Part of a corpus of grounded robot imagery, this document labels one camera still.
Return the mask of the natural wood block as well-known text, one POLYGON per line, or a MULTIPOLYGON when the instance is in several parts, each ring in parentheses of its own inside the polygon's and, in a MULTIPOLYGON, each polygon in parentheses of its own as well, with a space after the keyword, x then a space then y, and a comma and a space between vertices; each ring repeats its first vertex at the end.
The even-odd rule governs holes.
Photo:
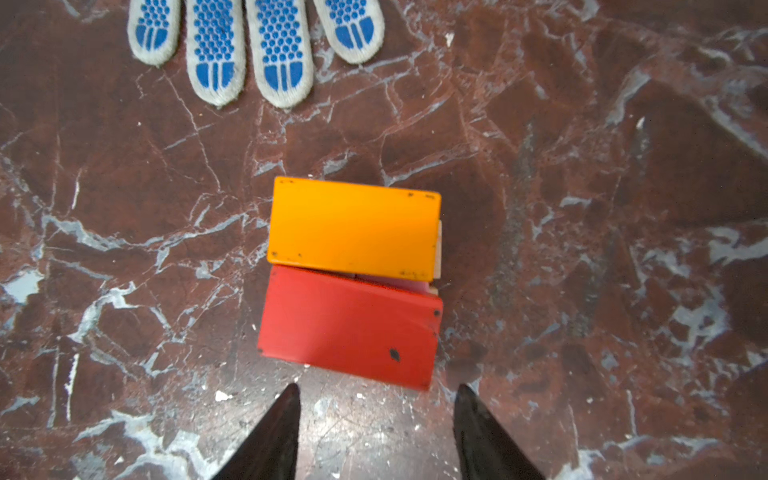
POLYGON ((434 261, 434 273, 433 279, 438 280, 442 274, 442 240, 443 240, 443 223, 438 222, 438 235, 435 246, 435 261, 434 261))

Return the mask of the red wood block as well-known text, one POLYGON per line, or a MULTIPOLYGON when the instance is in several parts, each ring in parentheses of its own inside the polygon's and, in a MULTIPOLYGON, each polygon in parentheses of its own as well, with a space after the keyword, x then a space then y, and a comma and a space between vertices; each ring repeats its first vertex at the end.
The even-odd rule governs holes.
POLYGON ((257 347, 269 358, 426 390, 442 313, 431 293, 275 265, 257 347))

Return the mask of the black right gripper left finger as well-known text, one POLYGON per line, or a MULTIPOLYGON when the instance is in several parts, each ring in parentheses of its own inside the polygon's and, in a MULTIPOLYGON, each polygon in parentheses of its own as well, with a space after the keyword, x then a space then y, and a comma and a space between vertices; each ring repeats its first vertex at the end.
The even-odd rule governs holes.
POLYGON ((300 415, 300 389, 290 383, 213 479, 294 479, 300 415))

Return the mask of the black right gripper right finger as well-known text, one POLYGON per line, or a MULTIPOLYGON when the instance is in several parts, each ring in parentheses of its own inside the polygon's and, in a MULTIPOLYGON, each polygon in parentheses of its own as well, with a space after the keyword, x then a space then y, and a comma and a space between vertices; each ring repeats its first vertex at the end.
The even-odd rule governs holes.
POLYGON ((545 478, 466 384, 455 397, 453 433, 463 479, 545 478))

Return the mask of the pink block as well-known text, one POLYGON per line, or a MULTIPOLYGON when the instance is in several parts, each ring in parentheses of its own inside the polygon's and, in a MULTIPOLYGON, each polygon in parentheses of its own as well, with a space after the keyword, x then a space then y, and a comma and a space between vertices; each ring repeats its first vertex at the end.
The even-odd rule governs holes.
POLYGON ((375 283, 379 285, 384 285, 386 287, 392 287, 392 288, 406 290, 406 291, 415 292, 419 294, 431 294, 435 296, 438 295, 437 288, 433 287, 429 282, 425 282, 425 281, 406 280, 406 279, 397 279, 397 278, 361 275, 361 274, 356 275, 355 278, 357 280, 362 280, 369 283, 375 283))

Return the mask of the orange wood block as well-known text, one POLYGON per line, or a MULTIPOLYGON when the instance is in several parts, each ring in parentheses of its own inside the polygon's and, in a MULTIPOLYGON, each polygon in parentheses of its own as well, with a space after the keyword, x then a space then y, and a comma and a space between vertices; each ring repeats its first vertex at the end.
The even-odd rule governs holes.
POLYGON ((268 261, 328 272, 433 281, 437 192, 279 176, 268 261))

